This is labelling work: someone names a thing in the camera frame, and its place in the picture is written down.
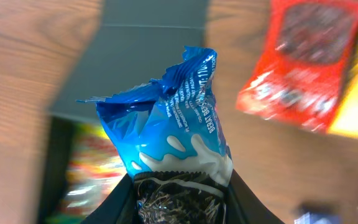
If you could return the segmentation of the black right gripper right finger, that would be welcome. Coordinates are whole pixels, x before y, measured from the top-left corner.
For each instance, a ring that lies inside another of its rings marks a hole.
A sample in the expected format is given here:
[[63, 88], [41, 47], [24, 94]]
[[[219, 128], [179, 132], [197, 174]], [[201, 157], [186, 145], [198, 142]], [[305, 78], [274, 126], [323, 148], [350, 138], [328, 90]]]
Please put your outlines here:
[[233, 170], [226, 194], [226, 224], [284, 224]]

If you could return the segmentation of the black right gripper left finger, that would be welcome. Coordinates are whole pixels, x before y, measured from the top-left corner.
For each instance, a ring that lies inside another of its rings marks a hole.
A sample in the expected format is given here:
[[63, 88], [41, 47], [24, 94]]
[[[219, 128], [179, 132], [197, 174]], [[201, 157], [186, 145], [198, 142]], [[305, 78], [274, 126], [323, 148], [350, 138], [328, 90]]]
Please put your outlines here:
[[81, 224], [132, 223], [134, 215], [134, 185], [132, 179], [126, 174], [102, 204]]

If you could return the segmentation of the green Haribo worms bag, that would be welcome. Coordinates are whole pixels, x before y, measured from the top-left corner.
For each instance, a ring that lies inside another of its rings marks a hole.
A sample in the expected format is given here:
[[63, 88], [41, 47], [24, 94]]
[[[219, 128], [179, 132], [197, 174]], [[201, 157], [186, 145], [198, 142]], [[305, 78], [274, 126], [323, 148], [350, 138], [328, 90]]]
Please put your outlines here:
[[101, 126], [77, 124], [65, 178], [68, 189], [49, 224], [79, 224], [95, 211], [126, 174], [124, 164]]

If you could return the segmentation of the blue Oreo cookie pack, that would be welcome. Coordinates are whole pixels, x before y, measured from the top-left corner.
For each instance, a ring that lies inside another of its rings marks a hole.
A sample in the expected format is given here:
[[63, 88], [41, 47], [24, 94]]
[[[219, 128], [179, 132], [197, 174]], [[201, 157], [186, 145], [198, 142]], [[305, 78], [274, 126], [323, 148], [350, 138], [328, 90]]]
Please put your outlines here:
[[162, 78], [89, 99], [132, 179], [139, 223], [226, 221], [233, 163], [212, 91], [216, 59], [187, 47]]

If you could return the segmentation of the red Hacks candy bag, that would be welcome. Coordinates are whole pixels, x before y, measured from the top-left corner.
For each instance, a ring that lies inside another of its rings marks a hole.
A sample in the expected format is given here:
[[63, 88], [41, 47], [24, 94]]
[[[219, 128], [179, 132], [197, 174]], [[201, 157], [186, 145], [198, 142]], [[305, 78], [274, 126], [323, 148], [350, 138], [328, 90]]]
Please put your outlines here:
[[239, 111], [325, 132], [358, 31], [358, 1], [273, 0], [264, 50]]

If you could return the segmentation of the dark green box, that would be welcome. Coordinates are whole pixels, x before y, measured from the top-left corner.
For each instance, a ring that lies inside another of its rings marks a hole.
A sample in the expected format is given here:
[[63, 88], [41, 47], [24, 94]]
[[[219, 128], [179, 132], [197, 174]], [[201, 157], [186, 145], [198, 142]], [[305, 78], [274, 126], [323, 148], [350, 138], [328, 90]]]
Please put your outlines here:
[[105, 0], [96, 35], [48, 109], [50, 127], [37, 223], [57, 209], [75, 123], [98, 124], [92, 96], [160, 78], [185, 46], [204, 46], [207, 0]]

